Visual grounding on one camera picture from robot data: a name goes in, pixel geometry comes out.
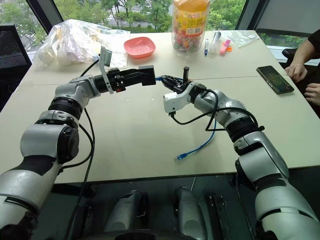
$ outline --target marker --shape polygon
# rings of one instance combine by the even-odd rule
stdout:
[[[206,38],[205,39],[205,46],[204,46],[204,56],[208,55],[208,43],[209,43],[209,39]]]
[[[221,47],[221,49],[219,51],[220,55],[225,55],[225,53],[230,45],[230,42],[231,42],[230,39],[225,40],[223,46]]]

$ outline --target smartphone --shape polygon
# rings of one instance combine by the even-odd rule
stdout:
[[[256,70],[276,94],[294,91],[294,88],[272,66],[261,66]]]

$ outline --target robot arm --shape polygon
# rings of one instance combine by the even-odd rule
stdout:
[[[23,133],[22,163],[0,175],[1,239],[30,238],[61,167],[78,154],[79,119],[89,100],[138,83],[156,84],[153,66],[107,73],[102,69],[101,75],[81,76],[58,86],[48,110]]]
[[[188,81],[188,70],[184,69],[183,79],[162,76],[163,84],[174,91],[163,96],[164,110],[173,116],[191,103],[204,114],[209,113],[209,117],[215,114],[214,118],[224,126],[239,155],[235,167],[241,181],[257,191],[258,239],[270,234],[273,238],[268,239],[319,239],[319,220],[305,198],[290,185],[288,167],[262,132],[263,128],[241,111],[245,109],[241,102],[228,98],[221,91],[210,92],[202,84]]]

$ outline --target blue ethernet cable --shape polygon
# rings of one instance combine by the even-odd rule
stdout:
[[[213,129],[216,129],[216,126],[217,126],[217,120],[214,120],[214,127]],[[204,146],[206,146],[211,140],[212,138],[214,137],[215,135],[215,131],[212,132],[211,136],[209,137],[209,139],[204,143],[202,144],[201,146],[197,147],[196,149],[192,150],[192,151],[188,151],[188,152],[185,152],[185,153],[182,153],[180,155],[178,155],[175,160],[182,160],[184,159],[185,157],[187,157],[189,154],[192,154],[194,152],[197,152],[199,151],[200,149],[202,149]]]

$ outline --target blue pen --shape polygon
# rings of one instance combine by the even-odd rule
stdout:
[[[209,40],[208,38],[205,39],[205,46],[204,46],[204,56],[208,55],[208,44],[209,44]]]

